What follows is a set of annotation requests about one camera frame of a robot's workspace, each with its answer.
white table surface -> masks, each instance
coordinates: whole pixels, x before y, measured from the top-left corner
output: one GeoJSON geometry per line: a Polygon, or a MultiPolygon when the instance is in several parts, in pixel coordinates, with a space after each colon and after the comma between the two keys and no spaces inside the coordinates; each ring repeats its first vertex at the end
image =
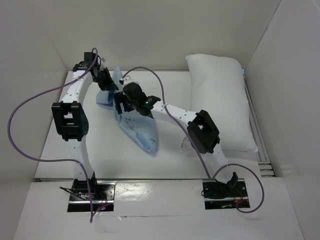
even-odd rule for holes
{"type": "MultiPolygon", "coordinates": [[[[116,185],[114,212],[98,213],[92,224],[89,223],[89,212],[67,212],[69,195],[59,189],[59,186],[70,187],[71,181],[34,182],[30,186],[14,240],[304,239],[282,178],[262,179],[265,201],[261,209],[252,214],[239,213],[236,209],[204,210],[197,181],[190,180],[189,187],[185,186],[186,181],[177,183],[170,180],[168,184],[158,184],[155,191],[150,189],[151,195],[153,192],[164,192],[168,197],[146,199],[146,194],[142,191],[140,198],[145,199],[145,204],[141,205],[140,200],[133,201],[131,205],[126,202],[126,207],[118,201],[121,197],[117,196],[116,185]],[[176,184],[176,187],[168,188],[170,183],[176,184]],[[182,201],[180,204],[167,205],[166,201],[170,197],[182,201]],[[150,216],[142,214],[143,217],[139,217],[147,211],[151,211],[148,213],[150,216]]],[[[257,206],[261,200],[257,181],[249,177],[246,187],[251,206],[257,206]]]]}
{"type": "MultiPolygon", "coordinates": [[[[191,99],[191,77],[188,71],[157,71],[163,81],[167,103],[189,110],[191,99]]],[[[161,96],[157,79],[146,71],[134,71],[130,76],[138,81],[147,96],[161,96]]],[[[69,72],[66,82],[72,79],[69,72]]],[[[114,112],[97,106],[97,84],[93,83],[86,94],[83,109],[89,121],[87,150],[89,160],[98,179],[203,179],[205,171],[193,150],[181,150],[184,133],[170,123],[157,120],[159,150],[156,154],[143,151],[118,127],[114,112]]],[[[240,163],[260,175],[257,154],[235,154],[226,152],[230,163],[240,163]]],[[[57,134],[52,122],[44,148],[42,159],[71,158],[65,141],[57,134]]],[[[240,178],[250,173],[237,167],[240,178]]],[[[72,179],[74,163],[40,162],[35,178],[72,179]]]]}

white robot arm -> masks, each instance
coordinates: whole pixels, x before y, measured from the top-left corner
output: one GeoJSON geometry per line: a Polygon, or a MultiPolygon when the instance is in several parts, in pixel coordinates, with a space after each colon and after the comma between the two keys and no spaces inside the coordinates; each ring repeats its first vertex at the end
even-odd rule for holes
{"type": "MultiPolygon", "coordinates": [[[[73,68],[73,79],[78,78],[91,65],[94,54],[91,52],[84,54],[84,61],[73,68]]],[[[90,72],[69,87],[61,102],[52,105],[52,113],[57,132],[67,141],[72,157],[83,164],[90,179],[95,179],[86,146],[89,123],[82,108],[92,82],[98,83],[103,91],[118,89],[110,77],[109,70],[97,61],[90,72]]],[[[206,111],[201,110],[196,113],[169,104],[164,105],[163,101],[156,96],[147,97],[135,82],[125,85],[123,91],[116,93],[114,102],[118,114],[122,111],[137,111],[143,116],[176,125],[177,123],[165,111],[166,106],[171,115],[188,130],[200,153],[211,153],[218,162],[227,163],[220,146],[219,131],[206,111]]],[[[86,180],[78,164],[74,168],[74,178],[81,182],[86,180]]]]}

cable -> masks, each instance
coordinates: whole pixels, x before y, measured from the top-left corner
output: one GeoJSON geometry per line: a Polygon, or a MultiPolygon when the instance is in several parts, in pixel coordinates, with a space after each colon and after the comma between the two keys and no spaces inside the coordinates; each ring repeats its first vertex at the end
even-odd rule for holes
{"type": "Polygon", "coordinates": [[[239,201],[242,201],[244,199],[243,194],[237,189],[236,192],[240,195],[241,199],[240,200],[236,200],[236,194],[234,194],[234,203],[237,203],[239,201]]]}
{"type": "Polygon", "coordinates": [[[82,198],[81,196],[79,196],[79,194],[74,193],[71,189],[69,188],[65,188],[65,187],[60,187],[60,189],[62,189],[63,191],[67,192],[68,194],[71,194],[73,196],[76,196],[77,198],[80,198],[81,200],[88,200],[87,198],[82,198]]]}
{"type": "Polygon", "coordinates": [[[156,74],[152,69],[150,69],[150,68],[148,68],[148,67],[145,67],[145,66],[136,66],[136,67],[131,68],[130,70],[128,70],[128,71],[122,76],[122,78],[125,78],[126,75],[128,75],[130,72],[132,72],[133,70],[136,70],[136,69],[144,69],[144,70],[147,70],[147,71],[151,72],[151,73],[158,79],[158,81],[159,81],[159,83],[160,83],[160,87],[161,87],[161,94],[162,94],[163,106],[164,106],[164,109],[165,109],[166,113],[168,114],[168,116],[169,116],[172,120],[174,120],[174,121],[176,122],[176,124],[178,124],[178,126],[182,129],[182,131],[185,133],[185,135],[189,138],[189,140],[190,140],[190,142],[191,142],[191,145],[192,145],[192,147],[194,148],[196,154],[198,155],[198,157],[199,157],[199,159],[200,159],[200,161],[201,161],[201,163],[202,163],[202,166],[203,166],[203,168],[204,168],[204,170],[205,170],[205,173],[206,173],[206,175],[208,176],[209,179],[214,179],[214,180],[215,180],[215,179],[216,179],[216,176],[218,175],[218,173],[219,173],[222,169],[224,169],[224,168],[226,168],[226,167],[229,167],[229,166],[238,166],[238,167],[244,168],[244,169],[248,170],[250,173],[252,173],[252,174],[254,175],[254,177],[257,179],[257,181],[258,181],[258,183],[259,183],[259,185],[260,185],[260,187],[261,187],[261,191],[262,191],[261,202],[259,203],[259,205],[258,205],[255,209],[250,210],[250,211],[243,211],[243,210],[239,209],[239,204],[240,204],[243,200],[242,200],[242,201],[238,201],[238,202],[236,203],[235,207],[236,207],[236,209],[237,209],[239,212],[244,213],[244,214],[250,214],[250,213],[253,213],[253,212],[257,211],[257,210],[262,206],[262,204],[264,203],[264,200],[265,200],[265,190],[264,190],[264,187],[263,187],[260,179],[258,178],[258,176],[257,176],[250,168],[248,168],[248,167],[246,167],[246,166],[244,166],[244,165],[241,165],[241,164],[238,164],[238,163],[230,163],[230,164],[227,164],[227,165],[224,165],[224,166],[220,167],[220,168],[216,171],[216,173],[213,175],[213,177],[211,178],[211,177],[210,177],[210,174],[209,174],[209,171],[208,171],[208,169],[207,169],[207,166],[206,166],[206,164],[205,164],[205,161],[203,160],[203,158],[202,158],[202,156],[201,156],[201,154],[200,154],[197,146],[195,145],[194,141],[192,140],[192,138],[191,138],[190,135],[188,134],[188,131],[187,131],[187,130],[184,128],[184,126],[183,126],[174,116],[172,116],[172,115],[170,114],[170,112],[168,111],[167,106],[166,106],[166,101],[165,101],[165,90],[164,90],[164,86],[163,86],[162,81],[161,81],[160,77],[158,76],[158,74],[156,74]]]}
{"type": "Polygon", "coordinates": [[[90,190],[90,183],[89,183],[89,177],[88,177],[88,174],[86,172],[86,169],[85,167],[82,165],[82,163],[78,160],[75,160],[75,159],[40,159],[40,158],[36,158],[36,157],[33,157],[33,156],[30,156],[28,154],[26,154],[25,152],[23,152],[17,145],[16,143],[14,142],[13,138],[12,138],[12,135],[11,135],[11,124],[12,124],[12,120],[14,118],[14,115],[16,114],[16,112],[19,110],[19,108],[21,108],[23,105],[25,105],[26,103],[30,102],[31,100],[37,98],[37,97],[40,97],[44,94],[47,94],[47,93],[50,93],[50,92],[53,92],[55,90],[58,90],[58,89],[62,89],[66,86],[69,86],[73,83],[75,83],[76,81],[78,81],[79,79],[83,78],[87,73],[90,72],[90,70],[94,67],[97,59],[98,59],[98,50],[94,47],[92,49],[92,52],[95,51],[95,57],[94,57],[94,60],[92,62],[92,64],[89,66],[89,68],[87,70],[85,70],[85,72],[83,74],[81,74],[78,78],[76,78],[75,80],[69,82],[69,83],[66,83],[64,85],[61,85],[61,86],[57,86],[57,87],[54,87],[54,88],[51,88],[49,90],[46,90],[46,91],[43,91],[43,92],[40,92],[30,98],[28,98],[27,100],[23,101],[22,103],[20,103],[11,113],[10,117],[9,117],[9,120],[8,120],[8,125],[7,125],[7,135],[8,135],[8,138],[9,138],[9,141],[11,143],[11,145],[14,147],[14,149],[20,153],[22,156],[24,156],[25,158],[27,159],[31,159],[31,160],[34,160],[34,161],[38,161],[38,162],[45,162],[45,163],[55,163],[55,162],[74,162],[74,163],[77,163],[80,165],[80,167],[82,168],[83,170],[83,173],[84,173],[84,176],[85,176],[85,181],[86,181],[86,185],[87,185],[87,188],[88,188],[88,193],[89,193],[89,201],[90,201],[90,212],[91,212],[91,218],[90,218],[90,223],[92,223],[92,220],[93,220],[93,217],[94,217],[94,207],[93,207],[93,203],[92,203],[92,196],[91,196],[91,190],[90,190]]]}

black wire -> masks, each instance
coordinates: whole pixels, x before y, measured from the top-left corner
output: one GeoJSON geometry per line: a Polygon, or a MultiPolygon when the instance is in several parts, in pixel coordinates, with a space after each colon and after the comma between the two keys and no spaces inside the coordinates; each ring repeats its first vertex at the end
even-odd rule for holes
{"type": "Polygon", "coordinates": [[[69,188],[65,188],[65,187],[60,187],[60,189],[62,189],[63,191],[66,191],[68,194],[71,194],[71,195],[73,195],[73,196],[76,196],[76,197],[78,197],[78,198],[80,198],[81,200],[88,200],[88,198],[82,198],[82,197],[80,197],[79,196],[79,194],[76,194],[76,193],[74,193],[71,189],[69,189],[69,188]]]}

blue towel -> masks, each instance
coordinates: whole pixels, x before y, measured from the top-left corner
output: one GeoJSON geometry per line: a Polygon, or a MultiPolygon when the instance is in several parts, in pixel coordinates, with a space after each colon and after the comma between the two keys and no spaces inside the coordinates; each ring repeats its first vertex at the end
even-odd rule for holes
{"type": "Polygon", "coordinates": [[[131,112],[122,111],[122,114],[118,114],[116,111],[114,93],[121,92],[123,89],[123,85],[119,82],[121,78],[122,73],[120,68],[117,66],[113,72],[112,79],[119,90],[99,91],[96,95],[96,104],[108,110],[113,109],[115,119],[125,134],[127,134],[143,150],[149,153],[156,153],[159,146],[156,121],[147,116],[140,115],[136,110],[131,112]]]}

